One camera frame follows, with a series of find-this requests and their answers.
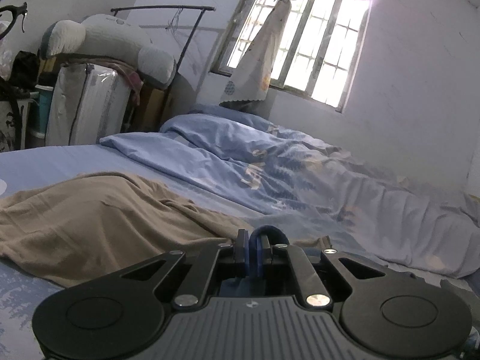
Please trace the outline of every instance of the curtain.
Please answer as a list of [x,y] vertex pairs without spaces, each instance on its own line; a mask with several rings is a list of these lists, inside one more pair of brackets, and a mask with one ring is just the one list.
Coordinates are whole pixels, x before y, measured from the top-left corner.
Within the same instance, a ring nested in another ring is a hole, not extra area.
[[291,9],[290,1],[277,1],[225,86],[221,96],[222,105],[235,109],[237,104],[242,104],[244,108],[245,102],[265,99],[275,56]]

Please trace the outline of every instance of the window frame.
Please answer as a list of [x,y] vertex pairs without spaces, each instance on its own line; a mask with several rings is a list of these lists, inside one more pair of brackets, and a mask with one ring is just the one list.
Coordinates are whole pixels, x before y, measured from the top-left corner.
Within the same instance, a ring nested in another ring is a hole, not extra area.
[[[245,23],[246,19],[248,18],[256,0],[240,0],[237,8],[234,11],[234,14],[232,16],[232,19],[229,22],[229,25],[227,26],[223,39],[220,42],[219,48],[217,49],[217,52],[214,57],[214,62],[212,64],[212,67],[210,69],[210,72],[219,74],[222,76],[231,76],[231,73],[234,71],[234,68],[224,66],[225,65],[225,60],[230,58],[233,52],[233,48],[235,47],[236,41],[238,37],[240,36],[240,33],[242,32],[243,24]],[[342,3],[342,0],[335,0],[332,12],[330,14],[330,17],[327,21],[327,26],[325,29],[325,33],[323,35],[322,42],[320,44],[318,53],[315,57],[315,62],[313,65],[312,72],[310,74],[310,78],[308,80],[307,87],[304,91],[294,88],[288,85],[285,85],[285,79],[287,78],[288,71],[290,69],[291,64],[293,63],[293,59],[295,57],[295,54],[298,49],[298,45],[300,42],[300,39],[303,34],[303,30],[305,29],[305,25],[307,23],[308,17],[311,12],[311,8],[314,4],[315,0],[308,0],[307,5],[302,13],[301,19],[299,21],[297,30],[295,32],[295,35],[293,37],[293,40],[290,44],[289,50],[287,52],[284,64],[282,66],[282,70],[279,74],[278,79],[272,79],[270,81],[270,88],[280,90],[280,91],[285,91],[289,92],[292,95],[311,100],[315,103],[320,103],[323,104],[331,109],[334,109],[335,111],[341,113],[345,107],[345,104],[347,102],[347,98],[350,92],[351,85],[353,83],[353,77],[354,73],[357,68],[357,64],[359,61],[359,56],[361,53],[362,49],[362,43],[363,39],[365,37],[365,30],[368,22],[368,17],[370,15],[370,9],[371,9],[371,2],[372,0],[369,0],[369,4],[367,9],[365,10],[365,13],[363,15],[361,25],[358,29],[358,37],[357,37],[357,43],[355,45],[355,51],[352,56],[351,64],[350,67],[347,71],[347,77],[345,81],[345,86],[342,91],[342,95],[340,96],[340,101],[338,103],[337,107],[333,107],[329,104],[320,102],[318,100],[315,100],[314,98],[311,97],[313,90],[315,88],[316,80],[318,79],[318,74],[320,73],[320,69],[323,65],[323,60],[325,58],[326,50],[328,48],[328,44],[330,42],[330,37],[332,35],[333,29],[335,28],[335,25],[337,23],[337,17],[338,17],[338,12],[340,10],[340,5]]]

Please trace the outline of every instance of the brown blanket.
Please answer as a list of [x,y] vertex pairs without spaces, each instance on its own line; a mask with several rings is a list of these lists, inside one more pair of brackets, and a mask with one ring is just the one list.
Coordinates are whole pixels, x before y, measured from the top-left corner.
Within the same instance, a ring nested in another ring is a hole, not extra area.
[[165,251],[194,254],[234,239],[237,218],[196,206],[135,175],[82,175],[0,199],[0,255],[73,286]]

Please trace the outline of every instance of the metal rack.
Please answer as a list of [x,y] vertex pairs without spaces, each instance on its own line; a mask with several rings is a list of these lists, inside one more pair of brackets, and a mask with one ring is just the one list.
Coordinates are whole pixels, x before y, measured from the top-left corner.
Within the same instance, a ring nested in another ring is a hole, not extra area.
[[[191,32],[188,36],[187,42],[185,43],[181,54],[180,58],[178,59],[177,62],[177,68],[175,70],[175,75],[177,75],[180,65],[182,64],[183,58],[185,57],[185,53],[188,49],[188,46],[190,45],[190,42],[192,38],[195,35],[195,31],[197,30],[198,25],[200,24],[200,20],[202,20],[203,14],[207,11],[215,11],[215,7],[208,7],[206,5],[139,5],[137,7],[120,7],[120,8],[112,8],[110,11],[113,12],[113,15],[116,16],[119,12],[121,11],[129,11],[129,10],[138,10],[138,9],[191,9],[191,10],[199,10],[200,13],[197,17],[197,20],[195,21],[195,24],[193,25]],[[163,102],[162,108],[161,108],[161,115],[163,115],[165,109],[167,106],[170,105],[169,101],[169,95],[172,89],[173,81],[172,83],[168,86],[168,88],[165,90],[165,101]]]

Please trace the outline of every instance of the clear plastic bag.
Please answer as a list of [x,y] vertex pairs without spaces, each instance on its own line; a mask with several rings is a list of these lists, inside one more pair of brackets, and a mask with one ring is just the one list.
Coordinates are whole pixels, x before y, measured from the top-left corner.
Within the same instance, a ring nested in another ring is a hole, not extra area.
[[[0,22],[0,32],[8,27],[8,22]],[[11,65],[14,60],[14,55],[11,49],[8,47],[8,36],[0,40],[0,77],[4,80],[10,78]]]

